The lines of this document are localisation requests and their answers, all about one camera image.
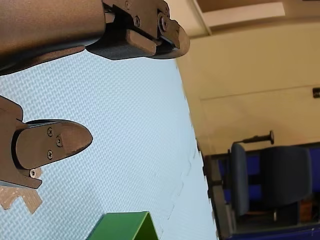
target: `brown tape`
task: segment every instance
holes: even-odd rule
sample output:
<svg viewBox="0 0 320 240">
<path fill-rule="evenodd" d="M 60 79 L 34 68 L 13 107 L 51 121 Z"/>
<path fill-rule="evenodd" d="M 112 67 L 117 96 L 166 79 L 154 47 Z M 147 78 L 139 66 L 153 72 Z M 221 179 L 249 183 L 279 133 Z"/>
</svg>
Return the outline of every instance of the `brown tape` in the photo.
<svg viewBox="0 0 320 240">
<path fill-rule="evenodd" d="M 42 174 L 41 168 L 37 168 L 35 171 L 37 178 L 40 177 Z M 19 197 L 22 197 L 31 214 L 34 214 L 42 204 L 42 200 L 35 189 L 0 186 L 0 205 L 4 210 L 10 209 Z"/>
</svg>

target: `green box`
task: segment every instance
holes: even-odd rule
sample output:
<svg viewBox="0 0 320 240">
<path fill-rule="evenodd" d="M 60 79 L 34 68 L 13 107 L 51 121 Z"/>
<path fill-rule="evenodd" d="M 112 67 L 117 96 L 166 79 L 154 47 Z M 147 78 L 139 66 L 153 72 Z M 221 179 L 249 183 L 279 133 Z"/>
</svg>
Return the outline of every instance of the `green box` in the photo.
<svg viewBox="0 0 320 240">
<path fill-rule="evenodd" d="M 108 213 L 87 240 L 158 240 L 148 211 Z"/>
</svg>

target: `wall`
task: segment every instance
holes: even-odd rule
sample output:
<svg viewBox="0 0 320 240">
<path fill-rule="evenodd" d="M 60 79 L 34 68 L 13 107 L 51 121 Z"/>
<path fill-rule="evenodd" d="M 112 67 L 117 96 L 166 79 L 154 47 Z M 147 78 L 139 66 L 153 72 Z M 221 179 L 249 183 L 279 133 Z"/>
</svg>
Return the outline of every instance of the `wall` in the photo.
<svg viewBox="0 0 320 240">
<path fill-rule="evenodd" d="M 177 60 L 205 155 L 275 131 L 277 145 L 320 141 L 320 22 L 266 26 L 191 41 Z M 252 144 L 247 149 L 268 147 Z"/>
<path fill-rule="evenodd" d="M 176 20 L 190 37 L 206 36 L 208 32 L 193 0 L 165 0 L 170 18 Z"/>
</svg>

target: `chair seat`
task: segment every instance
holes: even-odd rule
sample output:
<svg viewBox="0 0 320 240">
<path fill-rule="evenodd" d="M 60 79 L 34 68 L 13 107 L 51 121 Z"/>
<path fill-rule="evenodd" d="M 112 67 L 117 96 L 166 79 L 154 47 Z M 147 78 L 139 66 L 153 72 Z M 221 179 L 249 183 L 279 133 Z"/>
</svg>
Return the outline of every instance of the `chair seat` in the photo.
<svg viewBox="0 0 320 240">
<path fill-rule="evenodd" d="M 237 143 L 231 147 L 230 171 L 232 207 L 239 217 L 249 211 L 249 186 L 246 151 Z"/>
<path fill-rule="evenodd" d="M 278 146 L 260 152 L 262 200 L 268 208 L 293 204 L 312 194 L 311 157 L 307 149 Z"/>
</svg>

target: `light blue foam mat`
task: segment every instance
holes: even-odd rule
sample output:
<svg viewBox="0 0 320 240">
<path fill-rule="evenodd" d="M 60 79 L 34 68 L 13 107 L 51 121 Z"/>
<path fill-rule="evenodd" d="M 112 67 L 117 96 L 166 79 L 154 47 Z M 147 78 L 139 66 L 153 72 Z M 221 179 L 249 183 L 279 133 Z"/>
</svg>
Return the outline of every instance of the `light blue foam mat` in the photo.
<svg viewBox="0 0 320 240">
<path fill-rule="evenodd" d="M 174 60 L 110 61 L 82 52 L 1 76 L 0 95 L 23 107 L 25 122 L 72 120 L 94 138 L 82 153 L 42 168 L 43 203 L 34 215 L 21 198 L 0 208 L 1 240 L 85 240 L 103 214 L 135 211 L 151 212 L 162 240 L 213 239 Z M 194 193 L 201 197 L 187 199 Z"/>
</svg>

